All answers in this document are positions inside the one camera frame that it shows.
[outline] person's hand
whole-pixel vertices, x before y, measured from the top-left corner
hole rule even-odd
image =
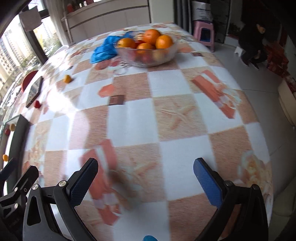
[[[261,50],[258,50],[257,55],[254,57],[254,59],[259,59],[260,58],[260,54],[261,54]]]

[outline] bowl of oranges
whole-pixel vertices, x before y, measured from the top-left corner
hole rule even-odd
[[[134,32],[133,38],[115,43],[118,55],[126,63],[137,67],[151,67],[166,63],[177,53],[177,40],[156,29]]]

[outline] shoe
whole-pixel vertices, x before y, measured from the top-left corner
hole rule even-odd
[[[240,58],[241,58],[242,63],[243,63],[245,66],[249,67],[249,62],[248,62],[247,60],[244,60],[242,57],[240,57]]]
[[[252,60],[250,62],[255,67],[256,70],[259,70],[259,67],[258,67],[258,65],[256,63],[254,63]]]

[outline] curtain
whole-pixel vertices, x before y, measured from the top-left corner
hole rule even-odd
[[[63,29],[61,19],[64,17],[63,0],[44,0],[48,9],[50,18],[57,31],[57,36],[61,41],[62,45],[69,45],[69,37]]]
[[[191,0],[174,0],[175,24],[192,34]]]

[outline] tablecloth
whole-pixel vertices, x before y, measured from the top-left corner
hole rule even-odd
[[[179,39],[169,63],[136,68],[117,56],[90,64],[109,34],[150,28]],[[66,74],[73,78],[69,84],[62,80]],[[42,106],[26,108],[39,76]],[[224,180],[258,184],[270,221],[271,163],[257,116],[220,61],[177,25],[129,27],[63,50],[15,105],[14,115],[32,123],[23,171],[37,166],[41,186],[67,180],[89,157],[98,160],[98,174],[76,207],[98,240],[194,240],[216,210],[193,173],[198,157]]]

